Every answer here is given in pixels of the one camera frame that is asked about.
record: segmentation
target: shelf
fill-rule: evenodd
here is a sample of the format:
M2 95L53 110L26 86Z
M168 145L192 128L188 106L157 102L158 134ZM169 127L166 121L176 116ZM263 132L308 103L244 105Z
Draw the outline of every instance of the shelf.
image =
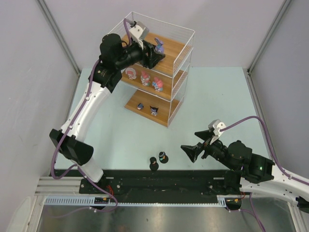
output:
M122 73L122 81L126 82L127 84L130 84L132 86L135 86L136 88L142 89L144 91L147 91L148 93L157 95L161 98L164 98L168 101L171 100L171 94L172 94L172 78L167 77L165 75L162 75L158 72L154 72L153 70L150 69L146 69L143 68L142 66L139 65L132 65L131 66L133 69L135 69L136 71L136 76L137 78L134 80L130 80L128 75L126 75L125 72ZM150 75L150 86L143 86L143 84L141 83L140 80L140 76L141 76L141 71L145 71ZM179 81L180 77L182 77L182 81L185 79L183 78L184 76L187 76L187 72L185 72L183 75L184 71L179 70L178 73L176 74L176 76L174 77L174 82L173 82L173 87L177 84L177 82ZM152 82L154 80L154 77L158 77L159 79L162 80L163 82L163 91L158 92L154 89L154 87L152 86Z
M142 103L144 108L142 110L137 109L137 105ZM174 112L179 101L174 99L171 103L170 115ZM159 108L157 116L151 115L150 106ZM147 119L157 122L165 127L168 127L169 120L169 107L170 102L157 98L140 90L136 90L134 95L125 105L125 108L139 114Z
M150 42L152 44L156 44L155 42L156 37L164 42L163 46L164 46L164 53L166 56L153 68L153 70L156 70L158 72L164 73L172 77L174 74L173 73L174 61L184 48L185 44L151 32L147 34L145 41ZM122 40L128 43L128 38L126 35L122 38Z

